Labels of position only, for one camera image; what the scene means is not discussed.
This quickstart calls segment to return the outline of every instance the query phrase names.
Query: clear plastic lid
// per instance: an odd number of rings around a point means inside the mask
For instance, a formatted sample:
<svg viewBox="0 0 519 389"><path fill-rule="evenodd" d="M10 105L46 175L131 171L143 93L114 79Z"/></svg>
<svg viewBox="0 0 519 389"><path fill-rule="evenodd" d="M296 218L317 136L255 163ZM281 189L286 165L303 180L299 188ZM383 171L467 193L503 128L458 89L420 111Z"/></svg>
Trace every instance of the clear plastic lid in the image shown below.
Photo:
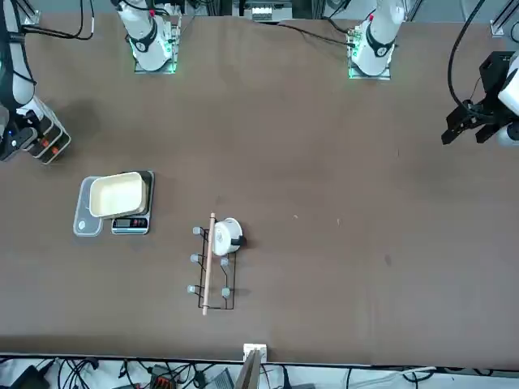
<svg viewBox="0 0 519 389"><path fill-rule="evenodd" d="M72 229L78 237L96 237L103 229L103 220L90 213L90 186L99 176L86 177L79 188Z"/></svg>

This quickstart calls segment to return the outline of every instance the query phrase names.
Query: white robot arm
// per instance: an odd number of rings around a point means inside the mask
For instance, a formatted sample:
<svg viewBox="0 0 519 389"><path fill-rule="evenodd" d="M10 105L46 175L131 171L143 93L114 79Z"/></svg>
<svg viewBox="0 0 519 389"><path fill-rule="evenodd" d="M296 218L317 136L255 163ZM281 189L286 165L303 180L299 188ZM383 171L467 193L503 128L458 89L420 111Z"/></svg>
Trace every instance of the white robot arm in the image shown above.
<svg viewBox="0 0 519 389"><path fill-rule="evenodd" d="M384 72L404 18L401 0L379 0L376 10L358 27L362 39L352 61L364 74L377 76Z"/></svg>
<svg viewBox="0 0 519 389"><path fill-rule="evenodd" d="M145 71L157 71L173 56L170 21L148 6L146 0L111 0L128 32L135 60ZM167 4L165 13L173 14Z"/></svg>
<svg viewBox="0 0 519 389"><path fill-rule="evenodd" d="M517 120L501 127L497 132L497 141L502 146L519 146L519 51L510 59L507 78L501 92L497 95L500 101L512 111Z"/></svg>
<svg viewBox="0 0 519 389"><path fill-rule="evenodd" d="M464 100L447 116L442 143L449 144L464 131L478 128L478 143L496 135L502 146L519 146L518 69L519 51L492 52L479 67L485 96L477 103Z"/></svg>
<svg viewBox="0 0 519 389"><path fill-rule="evenodd" d="M36 82L25 53L18 4L0 4L0 160L23 149L47 164L71 138L54 112L34 95Z"/></svg>
<svg viewBox="0 0 519 389"><path fill-rule="evenodd" d="M0 103L8 110L26 105L36 82L27 62L24 34L15 0L3 0L0 8Z"/></svg>

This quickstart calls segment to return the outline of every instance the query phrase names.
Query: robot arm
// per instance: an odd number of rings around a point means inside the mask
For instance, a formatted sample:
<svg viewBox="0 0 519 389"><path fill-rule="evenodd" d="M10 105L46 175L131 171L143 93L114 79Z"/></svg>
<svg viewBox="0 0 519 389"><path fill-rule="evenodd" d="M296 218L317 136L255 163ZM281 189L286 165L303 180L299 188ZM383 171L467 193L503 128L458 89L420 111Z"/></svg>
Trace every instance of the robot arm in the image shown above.
<svg viewBox="0 0 519 389"><path fill-rule="evenodd" d="M519 51L495 51L479 67L485 97L478 103L463 101L447 116L442 134L449 144L465 130L481 127L476 141L484 143L497 135L503 146L519 146Z"/></svg>
<svg viewBox="0 0 519 389"><path fill-rule="evenodd" d="M384 72L404 18L401 0L379 0L376 10L356 27L362 38L352 61L364 74L377 76Z"/></svg>
<svg viewBox="0 0 519 389"><path fill-rule="evenodd" d="M34 97L36 85L27 63L15 0L2 0L0 7L0 63L0 104L13 111Z"/></svg>
<svg viewBox="0 0 519 389"><path fill-rule="evenodd" d="M171 22L155 15L146 0L111 0L124 28L135 60L145 71L161 69L173 56ZM166 4L165 13L173 14L173 7Z"/></svg>

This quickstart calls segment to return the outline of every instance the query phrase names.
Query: plastic container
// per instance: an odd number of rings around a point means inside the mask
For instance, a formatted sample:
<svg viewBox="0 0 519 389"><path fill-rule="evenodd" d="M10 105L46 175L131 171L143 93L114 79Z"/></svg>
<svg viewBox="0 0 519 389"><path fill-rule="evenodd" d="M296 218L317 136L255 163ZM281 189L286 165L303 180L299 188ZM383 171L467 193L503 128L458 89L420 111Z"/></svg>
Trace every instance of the plastic container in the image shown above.
<svg viewBox="0 0 519 389"><path fill-rule="evenodd" d="M101 177L90 188L90 213L103 219L139 214L146 208L147 188L137 172Z"/></svg>
<svg viewBox="0 0 519 389"><path fill-rule="evenodd" d="M240 248L243 241L242 226L236 219L228 217L214 225L214 243L212 252L223 256Z"/></svg>

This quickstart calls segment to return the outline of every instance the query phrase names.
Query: wooden stick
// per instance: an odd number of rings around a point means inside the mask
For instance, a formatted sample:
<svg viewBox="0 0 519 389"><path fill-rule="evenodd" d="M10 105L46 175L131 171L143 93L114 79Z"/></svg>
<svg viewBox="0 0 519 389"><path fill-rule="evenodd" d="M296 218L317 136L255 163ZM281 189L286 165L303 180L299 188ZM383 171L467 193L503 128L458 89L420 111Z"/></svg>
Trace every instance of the wooden stick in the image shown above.
<svg viewBox="0 0 519 389"><path fill-rule="evenodd" d="M208 262L205 265L205 285L204 285L204 303L202 305L202 315L208 314L209 306L209 288L211 287L211 266L212 266L212 240L214 238L214 220L216 215L211 212L211 219L209 221L209 237L208 237Z"/></svg>

